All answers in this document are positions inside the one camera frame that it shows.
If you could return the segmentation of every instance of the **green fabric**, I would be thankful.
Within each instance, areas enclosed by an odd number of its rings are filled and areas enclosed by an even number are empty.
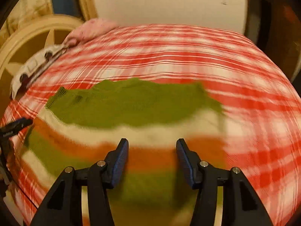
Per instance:
[[[211,108],[219,113],[219,102],[210,98],[199,82],[158,84],[132,78],[104,80],[89,90],[61,87],[46,104],[66,124],[109,129],[127,124],[172,124]]]

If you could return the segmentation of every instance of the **cream stripe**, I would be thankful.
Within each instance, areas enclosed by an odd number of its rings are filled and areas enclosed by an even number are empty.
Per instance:
[[[196,135],[217,137],[222,134],[222,115],[210,109],[198,111],[190,119],[172,125],[120,125],[111,130],[65,124],[46,108],[43,108],[37,117],[44,120],[55,132],[90,147],[96,147],[102,142],[118,143],[121,138],[127,138],[132,147],[143,145],[166,149],[174,148],[179,138]]]
[[[23,154],[22,159],[36,175],[38,182],[49,190],[54,184],[56,178],[46,170],[36,155],[32,151],[28,150]],[[82,191],[82,214],[85,217],[89,217],[88,194],[84,191]]]

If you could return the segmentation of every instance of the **white wall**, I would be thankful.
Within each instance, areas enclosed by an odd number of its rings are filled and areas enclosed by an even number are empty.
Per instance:
[[[174,23],[244,33],[247,0],[94,0],[98,16],[121,25]]]

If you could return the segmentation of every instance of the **metal pin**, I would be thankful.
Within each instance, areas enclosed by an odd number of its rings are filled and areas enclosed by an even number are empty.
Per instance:
[[[73,171],[73,168],[72,167],[66,167],[65,168],[65,172],[66,173],[70,173],[70,172],[72,172]]]
[[[97,162],[97,165],[98,165],[99,167],[103,167],[105,164],[106,164],[105,161],[99,161],[99,162]]]
[[[200,162],[200,165],[202,166],[202,167],[208,167],[208,162],[207,161],[201,161]]]
[[[232,171],[236,174],[240,173],[240,169],[238,167],[233,167]]]

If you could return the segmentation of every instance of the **plaid tablecloth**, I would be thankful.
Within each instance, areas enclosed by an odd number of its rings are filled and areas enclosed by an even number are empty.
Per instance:
[[[68,50],[10,103],[1,124],[34,118],[60,86],[88,89],[104,79],[131,77],[202,81],[233,120],[225,137],[229,168],[243,170],[273,223],[285,225],[301,202],[301,99],[281,70],[238,33],[184,25],[118,28]],[[12,138],[16,152],[25,133]],[[41,203],[45,193],[23,169],[19,184]],[[34,207],[20,192],[15,199],[29,223]]]

